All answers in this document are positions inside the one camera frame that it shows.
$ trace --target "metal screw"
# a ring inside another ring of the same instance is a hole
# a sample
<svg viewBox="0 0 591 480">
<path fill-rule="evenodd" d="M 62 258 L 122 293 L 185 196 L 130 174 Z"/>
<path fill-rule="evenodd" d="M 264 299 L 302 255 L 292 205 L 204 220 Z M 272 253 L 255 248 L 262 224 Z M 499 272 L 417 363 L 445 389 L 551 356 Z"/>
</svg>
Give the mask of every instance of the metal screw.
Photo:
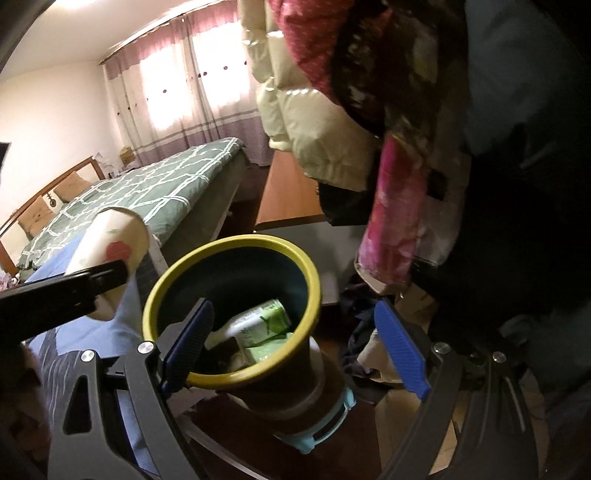
<svg viewBox="0 0 591 480">
<path fill-rule="evenodd" d="M 95 353 L 92 350 L 84 350 L 80 355 L 80 360 L 83 362 L 90 362 L 95 357 Z"/>
<path fill-rule="evenodd" d="M 507 361 L 507 356 L 503 352 L 494 352 L 492 359 L 498 364 L 504 364 Z"/>
<path fill-rule="evenodd" d="M 449 353 L 452 351 L 452 347 L 450 347 L 445 342 L 437 342 L 435 345 L 433 345 L 433 350 L 435 350 L 435 353 L 439 353 L 440 355 L 445 355 L 446 353 Z"/>
<path fill-rule="evenodd" d="M 138 352 L 142 354 L 150 353 L 154 350 L 154 344 L 152 342 L 142 342 L 138 345 Z"/>
</svg>

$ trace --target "ceiling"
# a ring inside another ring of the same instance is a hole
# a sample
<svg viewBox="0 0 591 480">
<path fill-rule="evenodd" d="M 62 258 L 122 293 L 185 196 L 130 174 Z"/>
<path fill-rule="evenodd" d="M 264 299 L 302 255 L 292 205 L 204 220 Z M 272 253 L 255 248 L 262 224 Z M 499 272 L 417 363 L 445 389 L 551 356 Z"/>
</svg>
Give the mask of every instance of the ceiling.
<svg viewBox="0 0 591 480">
<path fill-rule="evenodd" d="M 58 0 L 27 31 L 0 74 L 0 80 L 57 65 L 101 61 L 115 46 L 154 21 L 210 2 L 96 0 L 71 9 L 64 6 L 66 0 Z"/>
</svg>

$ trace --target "light blue holder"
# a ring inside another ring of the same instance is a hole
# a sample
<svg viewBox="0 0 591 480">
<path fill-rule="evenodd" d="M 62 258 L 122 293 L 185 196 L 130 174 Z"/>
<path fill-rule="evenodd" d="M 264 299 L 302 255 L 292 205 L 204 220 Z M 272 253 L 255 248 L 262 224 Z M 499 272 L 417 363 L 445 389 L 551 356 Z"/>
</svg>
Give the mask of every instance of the light blue holder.
<svg viewBox="0 0 591 480">
<path fill-rule="evenodd" d="M 319 443 L 324 442 L 327 438 L 329 438 L 334 432 L 336 432 L 342 423 L 347 418 L 349 414 L 349 410 L 351 410 L 357 401 L 355 400 L 355 396 L 349 387 L 345 387 L 341 396 L 335 403 L 335 406 L 330 409 L 330 411 L 318 422 L 316 425 L 310 427 L 303 432 L 299 432 L 293 435 L 275 435 L 278 439 L 282 442 L 291 445 L 294 448 L 297 448 L 301 453 L 307 455 L 314 447 Z M 341 410 L 344 408 L 343 414 L 341 417 L 336 421 L 336 423 L 330 428 L 328 432 L 326 432 L 322 437 L 315 439 L 314 435 L 321 431 L 324 427 L 326 427 L 329 422 L 331 422 Z"/>
</svg>

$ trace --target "blue gripper pad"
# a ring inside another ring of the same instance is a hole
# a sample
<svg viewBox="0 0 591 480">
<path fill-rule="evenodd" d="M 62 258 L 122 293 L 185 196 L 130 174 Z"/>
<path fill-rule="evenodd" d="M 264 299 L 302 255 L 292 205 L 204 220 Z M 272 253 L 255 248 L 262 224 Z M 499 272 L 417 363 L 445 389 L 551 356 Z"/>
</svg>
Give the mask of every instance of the blue gripper pad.
<svg viewBox="0 0 591 480">
<path fill-rule="evenodd" d="M 374 321 L 404 387 L 424 400 L 431 387 L 427 382 L 427 368 L 421 352 L 387 302 L 382 300 L 375 306 Z"/>
<path fill-rule="evenodd" d="M 212 303 L 205 300 L 200 307 L 196 307 L 182 323 L 168 327 L 181 327 L 182 331 L 164 358 L 163 378 L 160 384 L 164 398 L 182 389 L 201 353 L 205 339 L 213 329 Z"/>
</svg>

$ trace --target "pillow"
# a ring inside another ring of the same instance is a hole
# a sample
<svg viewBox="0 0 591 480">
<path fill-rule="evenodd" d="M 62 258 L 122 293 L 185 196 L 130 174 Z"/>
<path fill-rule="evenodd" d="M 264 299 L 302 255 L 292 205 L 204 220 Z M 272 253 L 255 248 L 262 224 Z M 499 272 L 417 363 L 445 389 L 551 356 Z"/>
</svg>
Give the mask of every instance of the pillow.
<svg viewBox="0 0 591 480">
<path fill-rule="evenodd" d="M 55 215 L 43 198 L 37 197 L 31 206 L 18 218 L 18 224 L 29 237 L 33 238 L 51 222 Z"/>
<path fill-rule="evenodd" d="M 62 202 L 71 202 L 91 185 L 92 183 L 73 171 L 53 191 Z"/>
</svg>

